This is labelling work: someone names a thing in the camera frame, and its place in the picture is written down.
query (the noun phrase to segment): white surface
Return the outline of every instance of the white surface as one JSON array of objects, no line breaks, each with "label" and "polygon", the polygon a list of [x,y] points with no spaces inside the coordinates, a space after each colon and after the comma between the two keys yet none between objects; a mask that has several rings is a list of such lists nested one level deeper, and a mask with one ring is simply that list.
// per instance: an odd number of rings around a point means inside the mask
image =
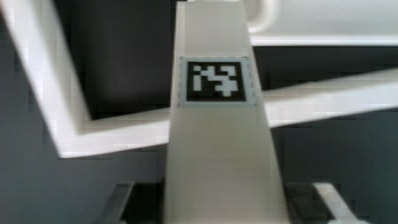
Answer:
[{"label": "white surface", "polygon": [[[287,224],[241,2],[177,4],[174,43],[165,224]],[[179,104],[186,55],[248,59],[245,88],[255,104]]]},{"label": "white surface", "polygon": [[[60,157],[165,144],[168,109],[99,121],[88,119],[51,1],[0,0],[0,5]],[[262,95],[270,127],[394,108],[398,69]]]},{"label": "white surface", "polygon": [[255,46],[398,45],[398,0],[243,2]]}]

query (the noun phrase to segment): tapered white stand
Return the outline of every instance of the tapered white stand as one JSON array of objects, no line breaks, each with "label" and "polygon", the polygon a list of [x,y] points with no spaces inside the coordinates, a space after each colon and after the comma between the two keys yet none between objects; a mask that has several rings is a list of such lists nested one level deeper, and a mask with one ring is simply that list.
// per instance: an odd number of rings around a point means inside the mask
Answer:
[{"label": "tapered white stand", "polygon": [[[287,224],[239,1],[177,3],[174,43],[165,223]],[[227,67],[227,62],[239,65],[239,74],[230,72],[229,78],[239,75],[241,83],[236,87],[230,78],[229,87],[239,89],[243,100],[229,100],[223,82],[214,81],[222,75],[211,73],[218,65]],[[191,87],[193,73],[198,81]],[[206,80],[218,83],[225,101],[190,97],[191,91],[204,91]]]}]

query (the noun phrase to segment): dark gray background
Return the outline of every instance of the dark gray background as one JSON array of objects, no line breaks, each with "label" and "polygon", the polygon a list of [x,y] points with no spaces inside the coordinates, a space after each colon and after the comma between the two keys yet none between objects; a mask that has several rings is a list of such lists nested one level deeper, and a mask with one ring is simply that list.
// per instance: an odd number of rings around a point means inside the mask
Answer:
[{"label": "dark gray background", "polygon": [[[255,48],[264,88],[394,67],[396,54],[396,48]],[[3,24],[0,90],[0,223],[90,223],[113,184],[161,179],[165,145],[58,159]],[[392,109],[271,130],[284,182],[332,181],[376,224],[398,220],[396,115]]]}]

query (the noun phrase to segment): white frame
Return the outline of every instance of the white frame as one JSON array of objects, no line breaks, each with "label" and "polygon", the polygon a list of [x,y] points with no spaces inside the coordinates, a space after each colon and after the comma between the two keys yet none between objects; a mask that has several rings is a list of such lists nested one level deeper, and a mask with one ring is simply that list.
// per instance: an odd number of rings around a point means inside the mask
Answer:
[{"label": "white frame", "polygon": [[[165,144],[168,109],[95,121],[88,118],[51,0],[0,0],[0,8],[58,156],[90,156]],[[268,91],[270,127],[396,107],[396,77],[392,69]]]}]

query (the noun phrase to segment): white pillar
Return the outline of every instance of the white pillar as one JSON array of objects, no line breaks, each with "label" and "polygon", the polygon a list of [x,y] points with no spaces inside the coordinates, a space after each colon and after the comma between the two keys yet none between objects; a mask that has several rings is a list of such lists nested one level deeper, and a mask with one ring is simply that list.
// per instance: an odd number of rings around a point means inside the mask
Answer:
[{"label": "white pillar", "polygon": [[191,223],[289,223],[239,1],[177,3],[165,224]]}]

